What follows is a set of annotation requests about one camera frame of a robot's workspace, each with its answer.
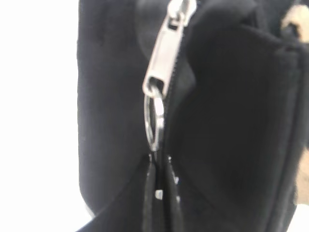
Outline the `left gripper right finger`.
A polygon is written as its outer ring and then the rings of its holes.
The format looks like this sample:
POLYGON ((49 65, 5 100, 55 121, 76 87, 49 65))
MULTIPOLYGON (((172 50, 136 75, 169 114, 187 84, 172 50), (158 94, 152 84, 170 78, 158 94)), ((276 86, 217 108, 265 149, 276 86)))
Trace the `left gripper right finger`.
POLYGON ((171 157, 166 156, 164 163, 164 214, 168 232, 181 231, 181 207, 172 168, 171 157))

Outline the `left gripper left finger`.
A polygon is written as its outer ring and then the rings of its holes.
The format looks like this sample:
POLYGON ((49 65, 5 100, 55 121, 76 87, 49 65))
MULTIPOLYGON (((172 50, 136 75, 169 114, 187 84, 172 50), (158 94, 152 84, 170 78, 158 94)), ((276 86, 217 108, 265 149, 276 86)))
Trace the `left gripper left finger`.
POLYGON ((146 181, 143 196, 142 208, 142 231, 154 232, 155 218, 155 187, 156 187, 156 165, 152 154, 149 154, 149 163, 146 174, 146 181))

